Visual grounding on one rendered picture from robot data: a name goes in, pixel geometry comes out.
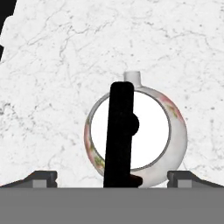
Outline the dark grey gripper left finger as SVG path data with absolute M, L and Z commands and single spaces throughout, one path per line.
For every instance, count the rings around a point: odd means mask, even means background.
M 2 188 L 57 188 L 56 171 L 34 171 L 24 179 L 2 185 Z

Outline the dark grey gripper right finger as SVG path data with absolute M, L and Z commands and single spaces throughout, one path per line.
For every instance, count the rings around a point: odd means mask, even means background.
M 168 188 L 224 188 L 224 185 L 198 178 L 191 171 L 168 171 L 167 179 Z

